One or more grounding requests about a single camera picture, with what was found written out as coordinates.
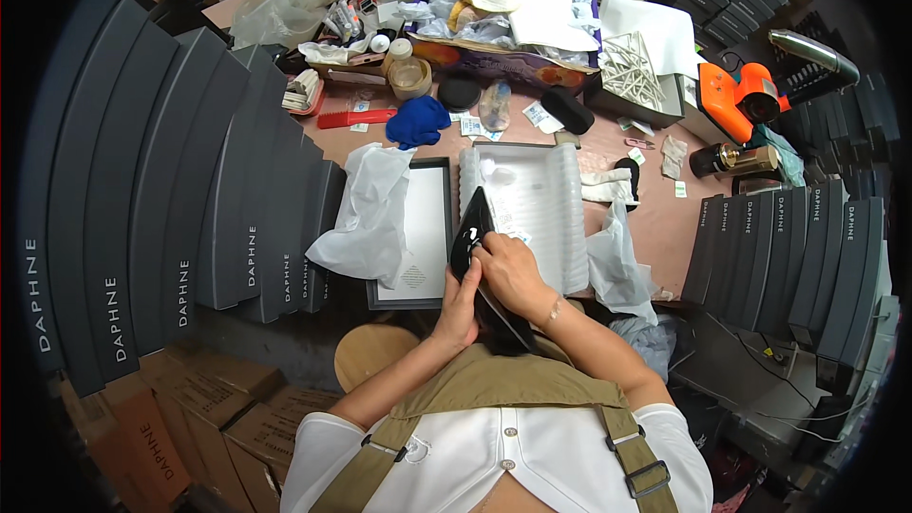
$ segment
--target woman's left hand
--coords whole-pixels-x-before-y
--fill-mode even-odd
[[[482,280],[482,262],[472,258],[472,265],[462,278],[452,274],[447,266],[446,286],[443,290],[443,309],[430,337],[453,349],[457,354],[478,338],[478,322],[475,321],[475,290]]]

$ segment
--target strap buckle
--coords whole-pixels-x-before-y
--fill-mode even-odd
[[[373,449],[377,449],[377,450],[380,450],[380,451],[382,451],[382,452],[386,452],[387,454],[391,454],[391,455],[395,456],[396,459],[393,460],[393,463],[397,463],[397,462],[402,461],[402,459],[405,457],[405,454],[408,452],[408,450],[406,449],[405,446],[403,446],[402,449],[401,449],[400,451],[396,451],[396,450],[390,449],[390,448],[385,447],[385,446],[383,447],[383,446],[381,446],[380,444],[376,444],[376,443],[374,443],[374,442],[371,442],[371,435],[370,435],[370,434],[368,434],[367,436],[364,437],[363,440],[361,440],[361,447],[364,447],[364,446],[370,446],[370,447],[372,447]]]
[[[650,487],[647,487],[646,489],[643,489],[642,491],[637,492],[633,487],[634,478],[637,477],[638,475],[647,474],[650,471],[652,471],[653,469],[655,469],[656,467],[661,467],[662,469],[665,470],[665,479],[659,481],[655,485],[652,485]],[[638,469],[637,471],[633,472],[632,474],[624,475],[624,482],[627,484],[627,490],[630,492],[630,496],[633,499],[639,499],[643,496],[647,496],[650,493],[652,493],[653,491],[656,491],[657,489],[661,489],[665,485],[668,485],[669,481],[671,481],[671,473],[668,471],[668,466],[665,465],[665,462],[662,460],[657,460],[657,461],[647,465],[646,467],[642,467],[641,469]]]
[[[626,442],[627,440],[632,440],[633,438],[635,438],[637,436],[645,438],[646,430],[643,429],[643,425],[637,424],[636,427],[639,430],[639,432],[636,434],[631,434],[630,436],[625,436],[622,438],[618,438],[616,440],[612,440],[610,436],[606,436],[605,444],[606,444],[606,446],[608,446],[608,449],[611,450],[612,452],[616,452],[618,450],[618,448],[617,448],[618,444],[622,444],[623,442]]]

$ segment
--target purple box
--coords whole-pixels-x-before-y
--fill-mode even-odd
[[[592,15],[599,17],[599,5],[592,0]],[[435,70],[444,72],[465,72],[485,78],[503,78],[511,82],[529,84],[538,89],[564,86],[577,94],[599,75],[599,51],[602,51],[602,32],[596,30],[598,51],[589,52],[589,69],[580,72],[555,63],[528,51],[485,51],[486,45],[479,43],[478,49],[469,40],[445,40],[418,36],[415,23],[405,28],[413,53],[427,60]]]

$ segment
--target hand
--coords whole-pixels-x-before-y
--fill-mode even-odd
[[[485,234],[483,243],[484,247],[472,250],[472,256],[482,262],[491,291],[508,310],[541,327],[558,295],[542,280],[529,246],[496,232]]]
[[[430,338],[458,354],[478,338],[475,290],[482,280],[482,262],[476,258],[472,259],[472,265],[462,278],[462,285],[453,275],[450,266],[447,266],[444,277],[446,284],[443,289],[443,309]]]

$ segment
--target olive apron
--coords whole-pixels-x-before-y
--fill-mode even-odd
[[[627,489],[641,513],[677,513],[665,462],[656,460],[614,382],[585,375],[553,343],[536,355],[492,356],[473,344],[398,405],[360,451],[336,475],[311,513],[360,513],[380,487],[395,462],[406,454],[406,442],[421,416],[495,406],[591,406],[601,418],[607,436],[606,451],[617,457]]]

